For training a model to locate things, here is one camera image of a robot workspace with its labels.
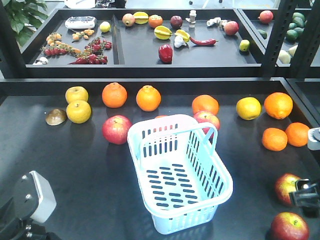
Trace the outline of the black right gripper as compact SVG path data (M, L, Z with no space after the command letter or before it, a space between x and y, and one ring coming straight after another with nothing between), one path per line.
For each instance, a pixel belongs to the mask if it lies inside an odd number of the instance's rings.
M289 193L291 203L306 213L320 212L320 179L299 179L294 183L295 190Z

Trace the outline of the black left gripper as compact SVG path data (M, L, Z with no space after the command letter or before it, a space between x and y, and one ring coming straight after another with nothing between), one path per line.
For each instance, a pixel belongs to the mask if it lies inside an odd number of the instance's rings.
M0 238L2 240L59 240L54 232L47 232L44 226L33 223L38 202L11 197L0 207Z

